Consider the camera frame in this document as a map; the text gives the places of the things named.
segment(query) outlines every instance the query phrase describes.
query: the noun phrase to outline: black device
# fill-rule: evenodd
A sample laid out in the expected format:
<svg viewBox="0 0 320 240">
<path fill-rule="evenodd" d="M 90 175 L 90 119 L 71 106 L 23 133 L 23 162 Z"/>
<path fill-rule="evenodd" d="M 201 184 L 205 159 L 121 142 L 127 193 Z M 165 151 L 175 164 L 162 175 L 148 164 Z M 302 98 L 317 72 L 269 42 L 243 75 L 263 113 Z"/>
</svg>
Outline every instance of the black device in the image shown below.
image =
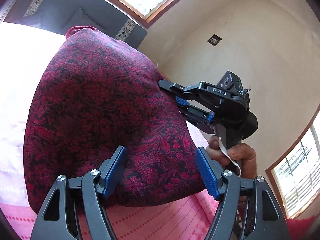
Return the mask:
<svg viewBox="0 0 320 240">
<path fill-rule="evenodd" d="M 248 92 L 238 80 L 238 76 L 227 72 L 217 86 L 200 82 L 183 87 L 167 80 L 159 81 L 159 86 L 176 95 L 179 110 L 187 121 L 207 133 L 212 134 L 215 129 L 230 148 L 258 128 L 257 118 L 249 111 Z M 186 100 L 195 100 L 211 111 L 194 107 Z M 76 213 L 81 205 L 92 240 L 116 240 L 100 198 L 113 194 L 126 160 L 126 149 L 119 146 L 111 159 L 82 177 L 58 176 L 41 206 L 30 239 L 81 240 Z M 289 240 L 281 208 L 263 177 L 239 178 L 211 160 L 203 147 L 196 151 L 196 163 L 208 193 L 220 201 L 206 240 L 230 239 L 240 196 L 247 197 L 247 205 L 239 240 Z"/>
</svg>

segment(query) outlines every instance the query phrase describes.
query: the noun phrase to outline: blue gripper pad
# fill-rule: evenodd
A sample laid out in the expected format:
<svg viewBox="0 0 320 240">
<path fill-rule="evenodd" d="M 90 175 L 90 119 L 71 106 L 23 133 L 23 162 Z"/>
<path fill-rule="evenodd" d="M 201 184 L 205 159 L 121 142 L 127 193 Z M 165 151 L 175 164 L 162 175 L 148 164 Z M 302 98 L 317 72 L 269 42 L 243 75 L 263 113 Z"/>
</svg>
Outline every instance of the blue gripper pad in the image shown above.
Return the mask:
<svg viewBox="0 0 320 240">
<path fill-rule="evenodd" d="M 217 179 L 208 161 L 212 162 L 205 149 L 203 147 L 198 147 L 196 150 L 196 164 L 200 171 L 202 180 L 205 184 L 205 187 L 207 188 L 209 195 L 213 196 L 215 200 L 219 200 L 220 192 L 218 190 Z"/>
<path fill-rule="evenodd" d="M 118 185 L 119 179 L 121 178 L 121 175 L 123 173 L 124 166 L 127 162 L 127 158 L 128 155 L 125 147 L 122 147 L 120 152 L 116 150 L 113 156 L 111 157 L 109 161 L 111 167 L 108 170 L 105 179 L 105 189 L 102 192 L 102 195 L 105 199 L 107 199 L 110 195 L 114 193 L 116 186 Z"/>
<path fill-rule="evenodd" d="M 180 97 L 177 97 L 177 96 L 176 96 L 176 101 L 177 101 L 178 105 L 181 105 L 181 106 L 188 106 L 189 105 L 188 101 L 186 101 Z"/>
</svg>

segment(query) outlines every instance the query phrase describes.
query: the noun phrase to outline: human hand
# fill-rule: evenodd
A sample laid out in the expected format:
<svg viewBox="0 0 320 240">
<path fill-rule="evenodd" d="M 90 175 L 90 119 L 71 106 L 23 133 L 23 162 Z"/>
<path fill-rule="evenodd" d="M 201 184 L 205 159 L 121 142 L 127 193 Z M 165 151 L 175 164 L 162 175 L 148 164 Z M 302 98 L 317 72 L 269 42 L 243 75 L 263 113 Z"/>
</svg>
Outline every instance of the human hand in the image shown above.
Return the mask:
<svg viewBox="0 0 320 240">
<path fill-rule="evenodd" d="M 209 146 L 205 149 L 212 160 L 216 160 L 221 165 L 229 165 L 230 160 L 219 148 L 219 138 L 212 135 L 208 140 Z M 235 161 L 242 161 L 242 177 L 254 179 L 257 176 L 256 152 L 245 143 L 238 143 L 228 150 L 228 155 Z"/>
</svg>

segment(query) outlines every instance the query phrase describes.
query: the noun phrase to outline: beige wall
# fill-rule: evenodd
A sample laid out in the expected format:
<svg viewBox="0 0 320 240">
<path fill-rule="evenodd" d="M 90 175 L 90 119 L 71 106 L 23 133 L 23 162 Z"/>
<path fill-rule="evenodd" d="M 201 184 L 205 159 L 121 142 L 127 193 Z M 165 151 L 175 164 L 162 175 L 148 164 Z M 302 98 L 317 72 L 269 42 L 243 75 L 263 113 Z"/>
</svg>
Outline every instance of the beige wall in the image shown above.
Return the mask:
<svg viewBox="0 0 320 240">
<path fill-rule="evenodd" d="M 239 75 L 252 89 L 250 107 L 259 122 L 245 142 L 256 150 L 258 172 L 266 177 L 265 169 L 292 145 L 319 105 L 320 23 L 305 0 L 225 0 L 218 7 L 205 3 L 214 10 L 202 24 L 191 15 L 177 16 L 192 0 L 180 3 L 149 29 L 139 50 L 181 85 L 201 80 L 215 84 L 226 70 Z M 165 23 L 176 18 L 197 26 L 186 31 Z M 215 47 L 207 42 L 213 34 L 222 38 Z M 319 210 L 316 201 L 303 216 Z"/>
</svg>

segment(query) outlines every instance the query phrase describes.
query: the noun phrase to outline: pink bedsheet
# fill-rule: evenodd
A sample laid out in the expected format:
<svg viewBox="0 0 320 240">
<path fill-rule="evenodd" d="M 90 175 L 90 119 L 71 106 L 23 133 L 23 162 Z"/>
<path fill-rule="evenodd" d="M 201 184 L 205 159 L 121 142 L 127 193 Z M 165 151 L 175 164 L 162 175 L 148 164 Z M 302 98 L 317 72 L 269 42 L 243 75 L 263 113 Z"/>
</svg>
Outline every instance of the pink bedsheet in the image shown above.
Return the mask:
<svg viewBox="0 0 320 240">
<path fill-rule="evenodd" d="M 1 51 L 6 75 L 0 76 L 0 207 L 21 239 L 29 239 L 36 214 L 28 204 L 24 181 L 24 130 L 34 91 L 65 37 L 10 23 L 0 23 L 0 36 L 6 44 Z M 15 51 L 22 53 L 20 57 L 12 54 Z M 200 131 L 187 125 L 196 146 L 206 147 Z M 118 239 L 200 240 L 208 231 L 217 205 L 204 190 L 156 207 L 116 206 L 107 209 L 107 214 Z M 84 240 L 90 239 L 85 217 L 79 221 Z"/>
</svg>

